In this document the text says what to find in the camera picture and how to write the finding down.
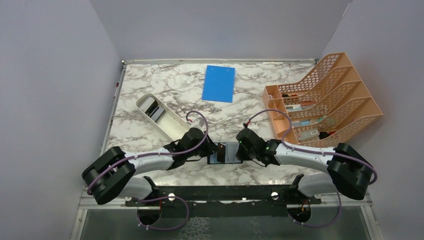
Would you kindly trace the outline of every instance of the marble table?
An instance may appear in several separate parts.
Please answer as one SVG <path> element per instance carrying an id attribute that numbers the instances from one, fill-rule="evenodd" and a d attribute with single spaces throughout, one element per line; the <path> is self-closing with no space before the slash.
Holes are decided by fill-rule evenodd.
<path id="1" fill-rule="evenodd" d="M 300 81 L 313 63 L 217 63 L 235 68 L 232 103 L 202 100 L 208 64 L 129 64 L 123 79 L 107 147 L 120 146 L 125 152 L 154 150 L 170 141 L 142 117 L 136 100 L 153 93 L 181 118 L 189 110 L 202 112 L 214 142 L 235 142 L 242 123 L 264 109 L 262 93 L 267 85 Z M 267 114 L 254 119 L 265 140 L 273 137 Z M 315 170 L 294 165 L 261 167 L 251 161 L 242 164 L 208 165 L 206 159 L 188 162 L 169 171 L 151 171 L 158 186 L 273 185 L 290 184 L 296 175 Z"/>

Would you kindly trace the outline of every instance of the gray wall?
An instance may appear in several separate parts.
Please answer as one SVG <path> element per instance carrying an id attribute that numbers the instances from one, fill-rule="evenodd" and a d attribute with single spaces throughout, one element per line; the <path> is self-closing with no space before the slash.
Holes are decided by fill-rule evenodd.
<path id="1" fill-rule="evenodd" d="M 120 61 L 88 0 L 0 3 L 0 239 L 69 239 Z"/>
<path id="2" fill-rule="evenodd" d="M 422 239 L 424 2 L 353 0 L 325 53 L 347 52 L 384 117 L 352 145 L 377 169 L 384 239 Z"/>
<path id="3" fill-rule="evenodd" d="M 350 0 L 91 0 L 124 60 L 320 58 Z"/>

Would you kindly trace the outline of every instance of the perforated plastic divider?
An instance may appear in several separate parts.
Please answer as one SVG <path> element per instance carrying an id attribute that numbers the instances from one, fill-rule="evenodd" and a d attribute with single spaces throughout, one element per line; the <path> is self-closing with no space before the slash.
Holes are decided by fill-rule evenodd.
<path id="1" fill-rule="evenodd" d="M 284 97 L 285 105 L 319 102 L 342 80 L 345 74 L 353 66 L 341 66 L 333 68 L 321 81 L 302 96 Z"/>
<path id="2" fill-rule="evenodd" d="M 364 130 L 380 116 L 363 116 L 322 140 L 299 143 L 299 145 L 316 148 L 336 147 L 339 143 L 348 142 L 353 136 Z"/>
<path id="3" fill-rule="evenodd" d="M 345 53 L 331 53 L 323 57 L 314 68 L 299 82 L 278 85 L 280 93 L 306 92 L 312 89 L 331 69 L 336 66 L 337 60 Z"/>
<path id="4" fill-rule="evenodd" d="M 288 116 L 295 121 L 295 119 L 322 117 L 329 115 L 340 101 L 356 87 L 361 81 L 348 81 L 338 85 L 331 91 L 323 100 L 318 102 L 315 106 L 307 110 L 291 111 Z"/>
<path id="5" fill-rule="evenodd" d="M 326 118 L 322 121 L 305 126 L 295 126 L 293 127 L 294 133 L 298 134 L 303 131 L 307 131 L 310 129 L 318 129 L 320 132 L 328 132 L 328 130 L 334 130 L 339 127 L 339 125 L 351 115 L 355 110 L 357 110 L 363 103 L 367 100 L 370 100 L 371 97 L 361 97 L 351 99 L 341 107 L 337 108 L 335 111 L 330 113 Z"/>

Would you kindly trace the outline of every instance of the marble tabletop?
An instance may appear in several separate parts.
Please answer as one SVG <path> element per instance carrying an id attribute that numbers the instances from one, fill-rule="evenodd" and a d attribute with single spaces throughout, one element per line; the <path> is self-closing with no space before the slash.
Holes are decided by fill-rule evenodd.
<path id="1" fill-rule="evenodd" d="M 235 68 L 233 102 L 202 100 L 207 65 Z M 170 141 L 140 114 L 136 100 L 153 93 L 181 118 L 190 110 L 203 113 L 214 142 L 235 142 L 242 123 L 264 109 L 262 93 L 267 85 L 300 81 L 313 63 L 187 63 L 129 64 L 126 68 L 107 147 L 120 146 L 125 152 L 161 148 Z M 254 119 L 259 135 L 273 138 L 267 114 Z M 266 185 L 290 184 L 296 175 L 315 170 L 294 165 L 261 167 L 251 161 L 242 164 L 208 165 L 207 160 L 188 162 L 173 170 L 151 171 L 158 186 Z"/>

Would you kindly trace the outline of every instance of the blue rectangular sheet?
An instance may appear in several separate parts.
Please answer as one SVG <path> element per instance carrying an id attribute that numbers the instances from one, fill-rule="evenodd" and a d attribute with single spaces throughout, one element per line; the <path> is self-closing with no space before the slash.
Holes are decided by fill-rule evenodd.
<path id="1" fill-rule="evenodd" d="M 208 65 L 201 99 L 232 103 L 235 77 L 236 69 L 234 67 Z"/>

